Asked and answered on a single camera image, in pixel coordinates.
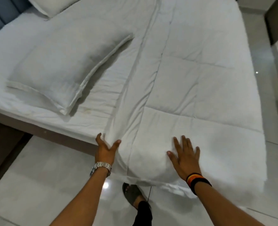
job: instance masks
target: gray sandal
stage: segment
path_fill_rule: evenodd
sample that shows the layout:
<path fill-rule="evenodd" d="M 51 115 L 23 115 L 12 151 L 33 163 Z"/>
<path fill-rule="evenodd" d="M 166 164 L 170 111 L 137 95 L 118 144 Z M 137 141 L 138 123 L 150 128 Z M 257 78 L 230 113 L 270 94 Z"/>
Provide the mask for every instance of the gray sandal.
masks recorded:
<path fill-rule="evenodd" d="M 137 185 L 130 185 L 127 183 L 123 183 L 122 186 L 122 191 L 123 194 L 126 198 L 126 200 L 132 205 L 134 206 L 134 202 L 137 199 L 137 197 L 139 197 L 140 195 L 142 195 L 141 191 L 139 190 Z"/>

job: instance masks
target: headboard panel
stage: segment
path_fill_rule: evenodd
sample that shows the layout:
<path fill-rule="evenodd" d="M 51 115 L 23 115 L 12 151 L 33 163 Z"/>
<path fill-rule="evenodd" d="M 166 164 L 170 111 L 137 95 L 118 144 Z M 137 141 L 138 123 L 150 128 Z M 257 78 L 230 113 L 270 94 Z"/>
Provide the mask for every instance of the headboard panel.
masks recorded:
<path fill-rule="evenodd" d="M 0 0 L 0 29 L 30 6 L 28 0 Z"/>

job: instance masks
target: white pillow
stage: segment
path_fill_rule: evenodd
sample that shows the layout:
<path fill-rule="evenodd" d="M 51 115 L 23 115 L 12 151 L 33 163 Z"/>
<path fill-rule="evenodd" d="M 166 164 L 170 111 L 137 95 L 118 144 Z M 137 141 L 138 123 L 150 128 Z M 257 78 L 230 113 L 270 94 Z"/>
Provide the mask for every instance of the white pillow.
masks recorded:
<path fill-rule="evenodd" d="M 54 17 L 79 0 L 29 0 L 42 14 Z"/>
<path fill-rule="evenodd" d="M 93 73 L 133 33 L 99 18 L 84 18 L 56 30 L 14 69 L 7 86 L 46 96 L 70 113 Z"/>

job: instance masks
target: wristwatch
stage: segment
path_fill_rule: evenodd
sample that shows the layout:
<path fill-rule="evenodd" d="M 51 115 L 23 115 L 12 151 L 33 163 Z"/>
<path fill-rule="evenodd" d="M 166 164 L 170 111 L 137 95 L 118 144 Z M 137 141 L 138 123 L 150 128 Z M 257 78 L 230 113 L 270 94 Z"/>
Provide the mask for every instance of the wristwatch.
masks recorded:
<path fill-rule="evenodd" d="M 94 167 L 93 167 L 93 169 L 92 169 L 92 171 L 91 171 L 91 173 L 90 173 L 90 177 L 93 175 L 93 173 L 97 170 L 98 167 L 105 167 L 105 168 L 107 168 L 107 169 L 108 169 L 107 177 L 110 176 L 111 171 L 112 171 L 111 165 L 108 164 L 108 163 L 106 163 L 106 162 L 97 162 L 97 163 L 94 165 Z"/>

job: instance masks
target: wristband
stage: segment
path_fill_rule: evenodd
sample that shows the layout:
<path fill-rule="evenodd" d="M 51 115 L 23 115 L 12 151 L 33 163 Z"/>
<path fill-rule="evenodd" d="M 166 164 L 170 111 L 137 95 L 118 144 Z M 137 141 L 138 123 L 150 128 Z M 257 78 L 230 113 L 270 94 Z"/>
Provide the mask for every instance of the wristband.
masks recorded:
<path fill-rule="evenodd" d="M 187 182 L 187 185 L 189 186 L 189 188 L 191 189 L 191 191 L 195 195 L 197 195 L 197 194 L 194 191 L 194 186 L 198 182 L 205 182 L 205 183 L 211 185 L 210 182 L 207 179 L 205 179 L 202 175 L 200 175 L 198 173 L 192 173 L 192 174 L 188 175 L 187 178 L 186 178 L 186 182 Z"/>

